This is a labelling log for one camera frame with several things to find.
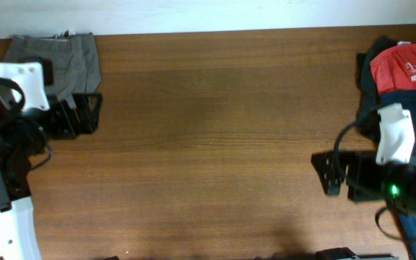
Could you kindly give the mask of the grey shorts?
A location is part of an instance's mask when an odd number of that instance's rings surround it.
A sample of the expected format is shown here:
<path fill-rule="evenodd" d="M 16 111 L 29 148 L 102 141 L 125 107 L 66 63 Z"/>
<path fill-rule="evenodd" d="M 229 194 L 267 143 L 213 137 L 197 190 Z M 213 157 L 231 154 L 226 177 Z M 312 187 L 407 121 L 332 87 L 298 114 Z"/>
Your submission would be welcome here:
<path fill-rule="evenodd" d="M 45 87 L 46 94 L 66 101 L 72 109 L 77 106 L 74 94 L 94 93 L 101 82 L 98 50 L 91 32 L 61 38 L 15 35 L 4 61 L 22 63 L 31 58 L 40 58 L 52 67 L 53 84 Z"/>

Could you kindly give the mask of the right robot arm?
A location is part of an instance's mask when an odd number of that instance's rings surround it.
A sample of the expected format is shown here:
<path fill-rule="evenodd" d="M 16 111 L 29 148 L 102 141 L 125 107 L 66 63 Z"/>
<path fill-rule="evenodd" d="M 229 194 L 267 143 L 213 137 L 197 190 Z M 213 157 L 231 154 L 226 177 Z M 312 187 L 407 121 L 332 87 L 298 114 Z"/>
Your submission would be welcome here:
<path fill-rule="evenodd" d="M 416 162 L 377 158 L 370 150 L 341 150 L 339 145 L 349 130 L 346 126 L 339 133 L 333 149 L 311 155 L 311 164 L 324 193 L 338 196 L 341 185 L 346 183 L 351 202 L 385 202 L 376 212 L 375 222 L 380 222 L 384 212 L 396 215 L 402 225 L 402 235 L 390 232 L 385 235 L 407 244 L 416 259 Z"/>

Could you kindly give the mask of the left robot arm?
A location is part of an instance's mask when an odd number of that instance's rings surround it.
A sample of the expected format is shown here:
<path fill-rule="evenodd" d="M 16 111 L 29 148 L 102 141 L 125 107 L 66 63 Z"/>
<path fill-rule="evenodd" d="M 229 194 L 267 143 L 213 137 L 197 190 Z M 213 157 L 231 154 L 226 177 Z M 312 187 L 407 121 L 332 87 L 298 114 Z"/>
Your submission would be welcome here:
<path fill-rule="evenodd" d="M 52 139 L 93 134 L 101 93 L 74 93 L 71 107 L 47 95 L 53 72 L 41 59 L 0 62 L 0 259 L 40 259 L 27 175 L 53 157 Z"/>

